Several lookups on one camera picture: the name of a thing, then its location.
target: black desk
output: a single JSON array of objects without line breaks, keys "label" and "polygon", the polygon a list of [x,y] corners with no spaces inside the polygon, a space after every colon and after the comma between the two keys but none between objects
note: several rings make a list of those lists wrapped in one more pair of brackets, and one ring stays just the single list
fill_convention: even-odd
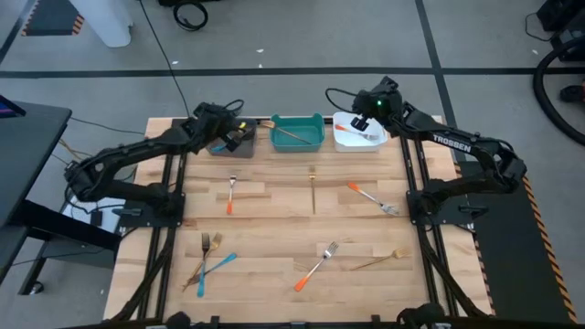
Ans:
[{"label": "black desk", "polygon": [[46,243],[20,292],[29,294],[46,258],[50,258],[48,255],[57,254],[48,252],[51,250],[49,242],[60,246],[69,243],[74,249],[93,246],[96,250],[110,250],[113,264],[120,237],[26,200],[65,131],[71,110],[24,102],[17,105],[27,112],[26,116],[0,119],[0,182],[3,186],[0,188],[0,283],[26,238],[43,239]]}]

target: orange handle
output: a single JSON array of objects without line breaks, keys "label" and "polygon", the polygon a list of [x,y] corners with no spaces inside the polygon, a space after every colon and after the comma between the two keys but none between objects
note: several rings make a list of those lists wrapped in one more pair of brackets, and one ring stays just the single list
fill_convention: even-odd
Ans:
[{"label": "orange handle", "polygon": [[347,183],[347,186],[349,186],[349,188],[353,189],[354,191],[357,191],[357,192],[362,191],[361,189],[359,189],[359,187],[357,187],[357,185],[355,183]]},{"label": "orange handle", "polygon": [[309,276],[305,276],[304,278],[302,278],[295,286],[294,289],[296,291],[300,291],[303,289],[304,285],[309,281]]},{"label": "orange handle", "polygon": [[341,130],[341,131],[344,131],[344,132],[350,132],[350,133],[352,132],[352,131],[350,131],[349,129],[347,129],[346,127],[342,126],[341,124],[336,124],[336,125],[335,125],[335,128],[336,128],[337,130]]}]

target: silver fork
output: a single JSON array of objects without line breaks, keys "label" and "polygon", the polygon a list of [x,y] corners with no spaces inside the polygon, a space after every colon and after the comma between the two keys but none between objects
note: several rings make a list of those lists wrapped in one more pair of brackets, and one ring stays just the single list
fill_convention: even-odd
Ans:
[{"label": "silver fork", "polygon": [[205,262],[209,252],[209,233],[201,235],[201,249],[203,250],[203,260],[201,262],[201,275],[199,276],[199,287],[197,288],[197,297],[203,297],[205,294]]},{"label": "silver fork", "polygon": [[337,250],[337,247],[339,247],[339,245],[335,241],[332,244],[329,245],[329,248],[327,248],[327,250],[323,253],[323,257],[321,258],[321,260],[319,260],[319,262],[317,263],[317,265],[315,265],[313,267],[313,269],[311,271],[309,271],[309,273],[307,275],[305,275],[304,278],[302,278],[294,286],[294,289],[296,291],[299,292],[304,287],[304,285],[309,281],[309,278],[311,278],[311,275],[313,275],[313,273],[315,271],[317,271],[317,268],[319,268],[319,266],[321,266],[321,264],[323,264],[323,262],[325,260],[330,259],[333,256],[333,254]]}]

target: utensil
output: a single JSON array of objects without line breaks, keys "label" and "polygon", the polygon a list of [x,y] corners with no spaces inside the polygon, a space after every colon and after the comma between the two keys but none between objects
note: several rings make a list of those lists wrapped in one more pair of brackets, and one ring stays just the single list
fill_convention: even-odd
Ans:
[{"label": "utensil", "polygon": [[370,200],[376,202],[377,204],[379,204],[380,205],[380,208],[385,213],[387,213],[389,215],[393,215],[393,216],[397,216],[399,214],[399,212],[397,211],[397,209],[395,209],[393,206],[386,205],[386,204],[383,204],[383,203],[379,202],[375,197],[373,197],[373,196],[369,195],[368,193],[362,191],[362,189],[359,188],[356,184],[354,184],[354,183],[348,183],[347,186],[349,186],[349,188],[353,189],[354,191],[360,193],[361,195],[367,197],[368,199],[370,199]]},{"label": "utensil", "polygon": [[369,261],[369,262],[362,264],[362,265],[357,265],[357,266],[355,266],[355,268],[350,269],[350,271],[355,271],[357,269],[361,269],[361,268],[364,268],[366,266],[376,264],[376,263],[381,262],[383,260],[389,260],[391,258],[395,258],[398,260],[398,259],[409,257],[409,256],[410,256],[410,249],[408,249],[408,248],[396,249],[392,252],[392,254],[390,256],[382,257],[382,258],[379,258],[377,260],[372,260],[372,261]]},{"label": "utensil", "polygon": [[231,215],[231,201],[232,201],[232,197],[233,197],[234,185],[236,184],[236,180],[237,180],[237,178],[235,175],[231,175],[229,177],[228,215]]},{"label": "utensil", "polygon": [[330,259],[333,256],[333,254],[337,250],[337,247],[339,247],[339,245],[335,241],[329,245],[329,248],[327,248],[327,250],[323,253],[323,257],[321,258],[321,260],[319,260],[317,265],[315,265],[313,269],[309,271],[309,273],[305,275],[304,278],[302,278],[300,281],[298,281],[297,284],[294,286],[294,289],[296,291],[299,292],[304,287],[304,285],[309,281],[311,275],[313,275],[313,273],[317,271],[317,268],[319,268],[319,266],[321,266],[321,264],[323,264],[325,260]]},{"label": "utensil", "polygon": [[[213,237],[213,240],[211,240],[211,248],[209,249],[209,252],[204,255],[204,257],[208,257],[209,254],[211,253],[211,251],[216,250],[217,248],[219,248],[219,244],[221,244],[221,238],[223,238],[223,236],[221,235],[221,233],[216,233],[215,237]],[[201,264],[203,263],[203,260],[201,260],[197,267],[195,267],[195,270],[193,271],[193,273],[191,273],[191,276],[189,277],[189,280],[187,280],[187,282],[185,283],[185,285],[183,286],[183,292],[185,291],[185,289],[192,285],[195,284],[197,282],[199,282],[199,278],[197,277],[197,273],[199,272],[199,269],[201,268]]]},{"label": "utensil", "polygon": [[358,132],[354,132],[354,131],[350,130],[349,128],[346,128],[346,127],[342,126],[341,124],[336,124],[335,125],[335,128],[337,130],[342,131],[342,132],[353,133],[353,134],[362,136],[362,137],[366,138],[369,141],[377,141],[380,138],[380,136],[378,136],[378,135],[373,135],[373,134],[369,134],[369,133],[358,133]]},{"label": "utensil", "polygon": [[203,233],[202,247],[203,250],[203,261],[201,263],[201,276],[199,277],[199,288],[197,289],[197,297],[203,297],[205,293],[205,262],[207,259],[207,253],[209,252],[209,234]]},{"label": "utensil", "polygon": [[[218,265],[211,268],[211,270],[205,271],[205,275],[208,275],[211,271],[215,271],[217,268],[226,265],[227,263],[231,262],[232,260],[236,259],[238,255],[235,252],[232,252],[227,256],[224,260],[222,260]],[[196,277],[193,281],[193,284],[199,283],[199,277]]]},{"label": "utensil", "polygon": [[309,167],[309,179],[311,180],[311,197],[313,198],[313,215],[315,214],[314,208],[314,180],[317,177],[317,173],[314,171],[314,165]]},{"label": "utensil", "polygon": [[279,131],[281,133],[286,133],[287,135],[289,135],[289,136],[291,136],[293,138],[296,138],[296,139],[298,139],[301,142],[305,142],[305,143],[308,143],[308,144],[313,144],[313,143],[311,143],[311,142],[309,142],[309,141],[307,141],[307,140],[305,140],[305,139],[303,139],[303,138],[295,135],[294,133],[289,133],[289,132],[285,131],[283,128],[277,127],[276,126],[276,122],[272,122],[270,120],[262,120],[262,121],[260,121],[260,125],[262,125],[262,126],[264,126],[266,128],[276,129],[277,131]]}]

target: gray floor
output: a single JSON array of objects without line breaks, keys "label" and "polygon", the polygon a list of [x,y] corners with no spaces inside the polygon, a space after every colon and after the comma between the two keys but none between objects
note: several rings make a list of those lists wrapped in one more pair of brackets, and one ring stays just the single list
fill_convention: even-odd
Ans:
[{"label": "gray floor", "polygon": [[[26,0],[0,4],[0,45]],[[134,27],[126,48],[106,48],[89,26],[75,37],[16,37],[2,71],[165,69],[142,10],[127,4]],[[424,0],[441,65],[444,68],[532,68],[551,50],[524,33],[524,16],[542,0]],[[207,27],[196,33],[179,29],[171,11],[145,0],[165,51],[175,69],[256,69],[320,67],[429,68],[415,2],[411,0],[223,0],[206,3]],[[531,25],[535,33],[538,24]],[[190,108],[201,101],[246,101],[244,114],[332,114],[324,89],[369,89],[382,75],[287,75],[179,77]],[[432,75],[392,75],[405,98],[419,109],[443,114]],[[578,316],[585,319],[585,224],[580,196],[585,178],[583,148],[557,131],[539,109],[529,76],[447,76],[460,128],[512,143],[525,159],[543,219],[553,242]],[[556,93],[578,76],[549,76]],[[77,118],[143,131],[154,116],[182,116],[185,110],[171,78],[0,79],[10,99],[68,107]],[[580,106],[559,105],[585,131]],[[112,133],[71,122],[64,135],[72,147],[89,153],[129,143],[137,136]],[[70,160],[58,147],[58,155]],[[63,164],[51,158],[29,198],[59,209],[63,203]],[[34,258],[38,241],[27,242],[18,260]],[[14,267],[0,286],[3,328],[52,328],[91,324],[101,319],[111,271],[50,260],[40,280],[46,292],[16,296],[27,265]]]}]

